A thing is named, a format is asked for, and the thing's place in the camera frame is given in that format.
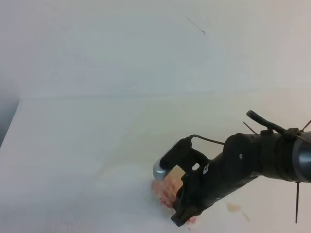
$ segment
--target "white backdrop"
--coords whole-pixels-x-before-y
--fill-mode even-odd
[[[308,89],[310,11],[308,0],[1,1],[0,85],[16,99]]]

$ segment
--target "black cable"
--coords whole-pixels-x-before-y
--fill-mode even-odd
[[[202,136],[199,136],[199,135],[196,135],[196,134],[190,136],[190,138],[194,138],[194,137],[203,139],[203,140],[208,141],[208,142],[220,144],[220,145],[224,145],[224,144],[225,144],[224,142],[215,141],[215,140],[208,139],[208,138],[206,138],[206,137],[202,137]]]

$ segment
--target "meat residue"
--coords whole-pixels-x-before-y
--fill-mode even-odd
[[[162,206],[165,206],[171,210],[173,209],[173,203],[176,200],[176,193],[179,190],[179,185],[176,179],[167,176],[164,180],[153,180],[151,184],[151,190],[155,197],[160,201]],[[187,224],[194,224],[196,222],[196,216],[190,218]]]

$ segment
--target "robotic arm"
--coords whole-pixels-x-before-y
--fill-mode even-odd
[[[225,143],[192,135],[178,141],[154,164],[153,174],[157,180],[163,180],[176,165],[185,172],[183,186],[173,204],[176,213],[171,217],[177,226],[259,175],[297,183],[297,222],[299,183],[311,182],[311,132],[303,131],[311,121],[302,130],[286,130],[251,110],[247,115],[267,129],[260,134],[253,130],[254,134],[238,133]],[[208,159],[192,148],[194,137],[222,144],[223,152],[213,160]],[[196,163],[200,166],[193,170]]]

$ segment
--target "pink meat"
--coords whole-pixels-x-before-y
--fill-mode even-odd
[[[176,200],[176,193],[179,190],[178,183],[175,179],[167,176],[164,180],[153,180],[151,190],[160,201],[160,204],[169,209],[173,209],[173,203]],[[194,224],[196,217],[192,217],[187,221],[187,224]]]

